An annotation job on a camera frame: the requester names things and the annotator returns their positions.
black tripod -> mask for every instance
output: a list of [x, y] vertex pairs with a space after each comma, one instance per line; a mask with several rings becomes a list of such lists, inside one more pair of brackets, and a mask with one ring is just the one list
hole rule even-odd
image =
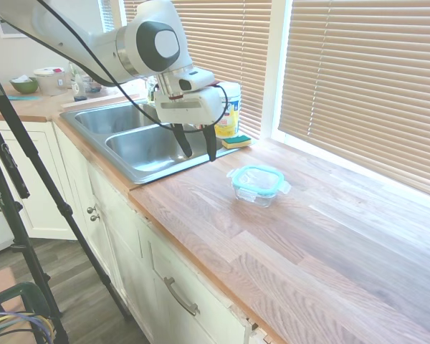
[[[91, 261], [91, 264], [93, 265], [95, 271], [99, 275], [100, 280], [106, 286], [108, 292], [112, 296], [124, 318], [129, 318], [129, 312], [126, 310], [125, 306], [121, 302], [116, 290], [111, 284], [110, 278], [103, 270], [102, 266], [98, 262], [95, 255], [92, 253], [91, 248], [83, 237], [80, 229], [78, 228], [77, 223], [72, 217], [73, 211], [70, 205], [65, 203], [60, 192], [57, 190], [54, 181], [51, 179], [51, 176], [49, 175], [47, 169], [44, 167], [44, 164], [38, 155], [38, 150], [33, 144], [32, 139], [29, 137], [29, 134], [25, 130], [13, 106], [9, 102], [9, 99], [6, 96], [6, 93], [4, 92], [4, 89], [1, 84], [0, 112], [4, 117], [5, 121], [8, 123], [9, 128], [13, 132], [25, 155], [32, 162], [35, 167], [35, 170], [37, 170], [39, 177], [43, 181], [48, 192], [51, 194], [51, 197], [54, 199], [54, 202], [56, 203], [61, 215], [67, 220], [67, 223], [69, 224], [71, 230], [77, 237], [78, 242], [80, 243], [81, 247], [85, 251], [85, 254]], [[13, 158], [9, 153], [8, 147], [5, 144], [4, 139], [1, 137], [1, 134], [0, 159], [4, 164], [10, 178], [12, 179], [19, 196], [22, 199], [29, 197], [29, 192], [25, 186], [24, 181], [22, 180], [22, 177], [19, 174], [19, 171], [15, 162], [13, 161]], [[67, 333], [65, 332], [65, 329], [60, 321], [62, 313], [59, 311], [57, 303], [54, 300], [54, 295], [52, 294], [51, 289], [48, 285], [49, 276], [43, 272], [42, 266], [40, 265], [37, 255], [35, 254], [32, 244], [30, 243], [25, 226], [22, 223], [21, 217], [19, 216], [20, 208], [18, 207], [18, 205], [20, 206], [19, 203], [14, 201], [11, 191], [4, 178], [3, 172], [0, 169], [0, 208], [3, 211], [6, 221], [8, 222], [14, 235], [14, 243], [11, 248], [15, 252], [21, 252], [24, 255], [24, 259], [29, 266], [29, 270], [32, 274], [35, 284], [41, 289], [44, 294], [44, 298], [48, 302], [54, 327], [56, 330], [56, 339], [54, 340], [54, 342], [58, 344], [68, 343]]]

double sink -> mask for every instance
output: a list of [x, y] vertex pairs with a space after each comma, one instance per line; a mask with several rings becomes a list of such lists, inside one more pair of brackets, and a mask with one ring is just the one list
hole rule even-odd
[[[138, 106], [159, 120], [153, 106], [145, 103]], [[136, 184], [148, 183], [209, 161], [203, 133], [186, 134], [193, 150], [193, 155], [188, 158], [170, 130], [154, 124], [129, 102], [70, 111], [62, 113], [61, 117]], [[194, 129], [191, 125], [183, 128]], [[235, 151], [225, 149], [218, 139], [216, 149], [216, 157]]]

robotic arm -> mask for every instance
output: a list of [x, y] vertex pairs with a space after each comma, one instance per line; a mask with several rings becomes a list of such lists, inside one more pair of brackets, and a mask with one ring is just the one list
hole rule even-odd
[[[191, 155], [183, 124], [208, 125], [210, 160], [215, 159], [213, 125], [223, 111], [212, 72], [193, 66], [186, 36], [171, 0], [140, 4], [137, 16], [125, 27], [93, 34], [57, 12], [82, 38], [116, 82], [156, 75], [160, 91], [156, 110], [162, 123], [173, 123], [176, 139]], [[0, 17], [33, 40], [81, 66], [105, 86], [114, 82], [77, 38], [37, 0], [0, 0]]]

green bowl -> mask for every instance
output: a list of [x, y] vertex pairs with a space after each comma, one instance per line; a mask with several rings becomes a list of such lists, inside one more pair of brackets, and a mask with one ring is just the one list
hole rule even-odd
[[14, 89], [22, 93], [23, 95], [28, 95], [29, 93], [33, 93], [38, 89], [37, 79], [34, 77], [30, 78], [31, 81], [28, 82], [12, 82], [9, 80], [11, 85], [13, 85]]

picture frame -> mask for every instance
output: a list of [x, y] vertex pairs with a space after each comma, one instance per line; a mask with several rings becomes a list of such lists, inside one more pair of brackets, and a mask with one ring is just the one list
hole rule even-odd
[[22, 34], [10, 24], [0, 18], [0, 37], [1, 38], [27, 38], [25, 34]]

